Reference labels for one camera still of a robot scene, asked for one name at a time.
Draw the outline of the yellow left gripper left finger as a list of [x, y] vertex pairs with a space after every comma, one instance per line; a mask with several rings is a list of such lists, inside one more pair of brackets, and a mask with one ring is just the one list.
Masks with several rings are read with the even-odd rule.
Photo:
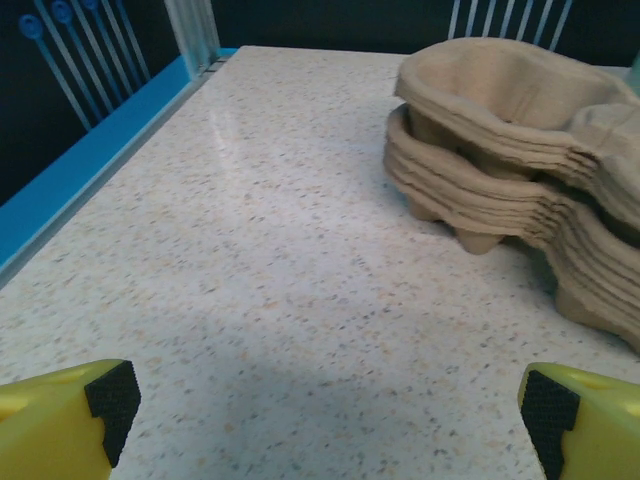
[[133, 363], [105, 359], [1, 387], [1, 477], [107, 479], [141, 403]]

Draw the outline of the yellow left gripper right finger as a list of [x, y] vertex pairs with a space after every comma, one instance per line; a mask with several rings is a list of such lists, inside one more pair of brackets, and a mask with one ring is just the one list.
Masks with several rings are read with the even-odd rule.
[[520, 415], [547, 479], [639, 479], [639, 386], [573, 367], [530, 364]]

